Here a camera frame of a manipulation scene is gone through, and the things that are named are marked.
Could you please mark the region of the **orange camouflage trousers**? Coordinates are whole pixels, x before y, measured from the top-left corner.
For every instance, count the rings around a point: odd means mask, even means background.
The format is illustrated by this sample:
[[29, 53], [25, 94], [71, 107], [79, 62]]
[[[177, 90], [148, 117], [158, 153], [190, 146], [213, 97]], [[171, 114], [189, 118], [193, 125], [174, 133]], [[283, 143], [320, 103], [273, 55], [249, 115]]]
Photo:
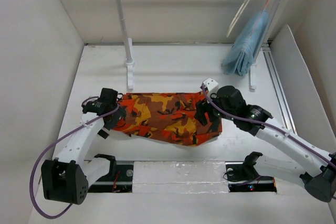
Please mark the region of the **orange camouflage trousers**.
[[126, 116], [113, 130], [171, 144], [202, 145], [222, 133], [222, 119], [205, 113], [202, 124], [195, 118], [196, 104], [204, 100], [202, 92], [126, 93], [119, 102]]

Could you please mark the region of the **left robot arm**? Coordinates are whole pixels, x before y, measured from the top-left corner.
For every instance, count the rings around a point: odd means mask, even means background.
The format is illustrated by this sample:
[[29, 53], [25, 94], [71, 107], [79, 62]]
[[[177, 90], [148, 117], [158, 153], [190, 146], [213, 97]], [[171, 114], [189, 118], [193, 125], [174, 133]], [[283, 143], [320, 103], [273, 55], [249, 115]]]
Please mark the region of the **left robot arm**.
[[98, 97], [82, 105], [79, 129], [70, 134], [68, 143], [54, 159], [45, 160], [41, 166], [45, 199], [80, 205], [92, 184], [102, 177], [115, 178], [114, 156], [97, 154], [89, 162], [85, 157], [97, 136], [106, 139], [107, 131], [125, 118], [118, 96], [116, 90], [103, 88]]

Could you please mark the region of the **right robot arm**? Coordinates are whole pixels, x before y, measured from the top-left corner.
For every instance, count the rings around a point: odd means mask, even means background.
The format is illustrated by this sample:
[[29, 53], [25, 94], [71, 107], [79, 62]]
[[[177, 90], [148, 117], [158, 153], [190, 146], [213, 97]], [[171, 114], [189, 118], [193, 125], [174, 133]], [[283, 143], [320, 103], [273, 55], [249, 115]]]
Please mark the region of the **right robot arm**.
[[213, 79], [201, 84], [204, 100], [196, 105], [202, 124], [205, 115], [226, 119], [241, 131], [267, 142], [288, 156], [281, 161], [261, 152], [251, 152], [241, 165], [245, 182], [260, 176], [279, 178], [296, 184], [315, 199], [331, 202], [335, 199], [335, 154], [312, 144], [280, 124], [266, 109], [247, 104], [241, 92], [233, 86], [220, 87]]

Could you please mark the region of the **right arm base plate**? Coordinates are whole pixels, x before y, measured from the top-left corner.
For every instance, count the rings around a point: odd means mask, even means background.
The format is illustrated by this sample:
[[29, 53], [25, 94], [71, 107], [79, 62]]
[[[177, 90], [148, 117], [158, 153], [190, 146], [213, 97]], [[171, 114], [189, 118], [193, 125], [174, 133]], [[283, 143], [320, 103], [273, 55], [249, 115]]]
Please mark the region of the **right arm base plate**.
[[242, 162], [226, 162], [223, 178], [228, 182], [230, 193], [277, 192], [275, 179], [270, 176], [248, 175]]

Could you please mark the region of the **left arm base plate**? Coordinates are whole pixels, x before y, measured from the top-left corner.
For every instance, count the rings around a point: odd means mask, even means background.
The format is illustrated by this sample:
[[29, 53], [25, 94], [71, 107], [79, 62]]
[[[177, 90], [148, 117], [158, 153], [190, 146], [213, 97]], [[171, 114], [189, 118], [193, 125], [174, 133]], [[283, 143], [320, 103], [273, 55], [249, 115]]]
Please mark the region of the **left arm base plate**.
[[99, 178], [89, 188], [89, 193], [131, 193], [133, 185], [134, 162], [117, 161], [112, 175]]

